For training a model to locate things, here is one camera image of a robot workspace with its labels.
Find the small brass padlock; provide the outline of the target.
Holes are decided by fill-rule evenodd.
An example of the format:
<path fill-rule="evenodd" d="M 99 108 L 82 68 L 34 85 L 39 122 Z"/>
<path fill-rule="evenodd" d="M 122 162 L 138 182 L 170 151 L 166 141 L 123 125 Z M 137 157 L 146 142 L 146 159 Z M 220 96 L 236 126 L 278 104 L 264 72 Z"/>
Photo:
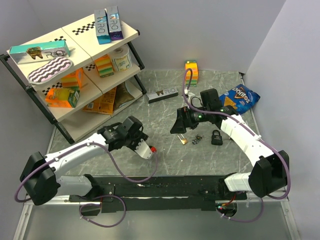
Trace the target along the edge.
<path fill-rule="evenodd" d="M 188 143 L 188 140 L 182 134 L 178 134 L 177 137 L 180 140 L 182 145 L 185 145 Z"/>

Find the black padlock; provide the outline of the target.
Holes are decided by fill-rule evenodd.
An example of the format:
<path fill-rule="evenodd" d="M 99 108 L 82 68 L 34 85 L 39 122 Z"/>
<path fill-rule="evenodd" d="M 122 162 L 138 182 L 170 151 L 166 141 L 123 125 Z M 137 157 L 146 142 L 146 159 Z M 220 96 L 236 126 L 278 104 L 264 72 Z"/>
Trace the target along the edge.
<path fill-rule="evenodd" d="M 223 145 L 223 138 L 221 136 L 221 132 L 217 129 L 212 131 L 211 144 L 214 146 L 222 146 Z"/>

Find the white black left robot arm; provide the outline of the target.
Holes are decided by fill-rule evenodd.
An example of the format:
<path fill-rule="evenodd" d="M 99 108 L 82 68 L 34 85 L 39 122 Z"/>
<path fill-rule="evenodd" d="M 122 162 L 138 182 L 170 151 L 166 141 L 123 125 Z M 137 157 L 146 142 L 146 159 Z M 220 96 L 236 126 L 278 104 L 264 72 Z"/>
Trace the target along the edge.
<path fill-rule="evenodd" d="M 42 155 L 32 154 L 20 176 L 30 200 L 40 206 L 56 196 L 76 195 L 87 201 L 102 194 L 98 182 L 90 174 L 66 176 L 70 169 L 105 153 L 127 147 L 143 159 L 153 152 L 147 144 L 143 124 L 134 116 L 124 122 L 103 126 L 89 138 L 66 149 Z"/>

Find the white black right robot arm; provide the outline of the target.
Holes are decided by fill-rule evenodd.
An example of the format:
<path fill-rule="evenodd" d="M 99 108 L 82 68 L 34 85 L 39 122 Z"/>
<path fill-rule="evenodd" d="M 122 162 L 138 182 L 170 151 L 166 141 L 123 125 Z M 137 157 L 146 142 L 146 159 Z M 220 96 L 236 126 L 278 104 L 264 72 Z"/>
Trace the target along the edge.
<path fill-rule="evenodd" d="M 249 159 L 253 169 L 248 173 L 231 173 L 218 187 L 223 199 L 230 199 L 236 192 L 252 192 L 263 198 L 281 188 L 290 187 L 289 156 L 267 145 L 255 133 L 231 105 L 222 105 L 216 89 L 200 93 L 202 105 L 192 105 L 194 96 L 185 89 L 182 97 L 186 106 L 177 109 L 177 118 L 171 134 L 184 134 L 195 129 L 199 123 L 210 122 L 228 135 Z"/>

